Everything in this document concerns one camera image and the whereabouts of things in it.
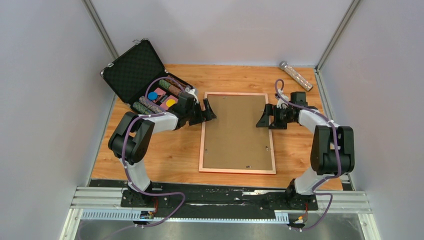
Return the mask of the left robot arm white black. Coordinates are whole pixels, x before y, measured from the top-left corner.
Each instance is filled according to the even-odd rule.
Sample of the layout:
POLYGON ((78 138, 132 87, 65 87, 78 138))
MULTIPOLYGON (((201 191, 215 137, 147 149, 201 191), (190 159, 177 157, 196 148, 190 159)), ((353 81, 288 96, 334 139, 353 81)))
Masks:
POLYGON ((130 193, 140 206, 149 206, 154 197, 144 158, 156 133, 178 130, 186 124, 197 125, 216 119, 209 101, 203 99, 200 105, 193 93, 183 92, 167 110, 158 109, 152 113, 136 114, 127 112, 122 117, 108 142, 108 148, 123 165, 130 193))

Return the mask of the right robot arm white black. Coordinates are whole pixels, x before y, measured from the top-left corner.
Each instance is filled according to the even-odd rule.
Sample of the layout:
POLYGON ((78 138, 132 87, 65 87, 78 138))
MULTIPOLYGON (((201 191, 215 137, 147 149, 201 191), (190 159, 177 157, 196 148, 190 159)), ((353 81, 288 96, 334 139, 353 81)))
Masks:
POLYGON ((354 131, 341 126, 323 115, 316 107, 309 106, 306 93, 292 92, 290 96, 277 90, 277 104, 267 103, 256 123, 258 128, 285 130, 289 123, 298 123, 313 134, 310 167, 290 181, 283 201, 292 209, 310 205, 315 191, 330 179, 349 173, 355 166, 354 131))

